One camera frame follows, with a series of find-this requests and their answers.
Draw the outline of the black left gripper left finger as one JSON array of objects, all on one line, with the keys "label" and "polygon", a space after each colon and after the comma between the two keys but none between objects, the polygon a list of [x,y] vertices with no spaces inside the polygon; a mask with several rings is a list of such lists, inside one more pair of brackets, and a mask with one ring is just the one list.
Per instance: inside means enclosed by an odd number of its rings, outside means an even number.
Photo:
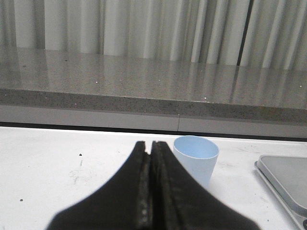
[{"label": "black left gripper left finger", "polygon": [[145,143],[136,142],[130,156],[102,187],[59,212],[49,230],[150,230],[151,158]]}]

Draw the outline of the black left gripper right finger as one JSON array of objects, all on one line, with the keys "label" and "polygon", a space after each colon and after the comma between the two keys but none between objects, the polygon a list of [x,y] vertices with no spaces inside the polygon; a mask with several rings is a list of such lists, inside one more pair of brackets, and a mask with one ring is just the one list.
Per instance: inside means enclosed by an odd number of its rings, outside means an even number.
[{"label": "black left gripper right finger", "polygon": [[152,143],[151,193],[154,230],[259,229],[196,182],[162,141]]}]

